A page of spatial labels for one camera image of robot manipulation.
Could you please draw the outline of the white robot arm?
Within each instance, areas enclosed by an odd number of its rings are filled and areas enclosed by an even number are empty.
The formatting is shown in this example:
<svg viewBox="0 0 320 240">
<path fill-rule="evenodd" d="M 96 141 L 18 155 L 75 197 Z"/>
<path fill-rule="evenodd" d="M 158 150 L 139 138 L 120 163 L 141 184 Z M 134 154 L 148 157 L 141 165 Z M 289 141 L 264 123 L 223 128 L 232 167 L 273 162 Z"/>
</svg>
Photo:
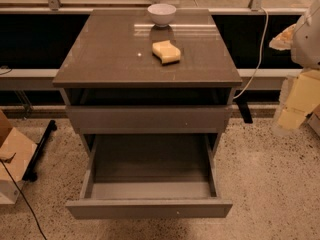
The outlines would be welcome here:
<svg viewBox="0 0 320 240">
<path fill-rule="evenodd" d="M 302 67 L 282 85 L 273 130 L 284 135 L 298 129 L 320 104 L 320 0 L 315 0 L 298 21 L 274 37 L 269 47 L 289 50 Z"/>
</svg>

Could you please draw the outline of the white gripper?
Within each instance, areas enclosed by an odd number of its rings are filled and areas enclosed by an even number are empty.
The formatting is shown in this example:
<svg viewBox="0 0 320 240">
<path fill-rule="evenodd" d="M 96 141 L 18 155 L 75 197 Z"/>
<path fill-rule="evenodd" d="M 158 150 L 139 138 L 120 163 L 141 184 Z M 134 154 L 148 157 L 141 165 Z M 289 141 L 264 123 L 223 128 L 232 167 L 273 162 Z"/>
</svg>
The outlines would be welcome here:
<svg viewBox="0 0 320 240">
<path fill-rule="evenodd" d="M 284 29 L 274 37 L 269 47 L 275 50 L 290 50 L 296 25 Z M 320 70 L 303 69 L 296 76 L 288 76 L 282 85 L 279 106 L 273 119 L 273 133 L 279 136 L 295 132 L 320 105 Z"/>
</svg>

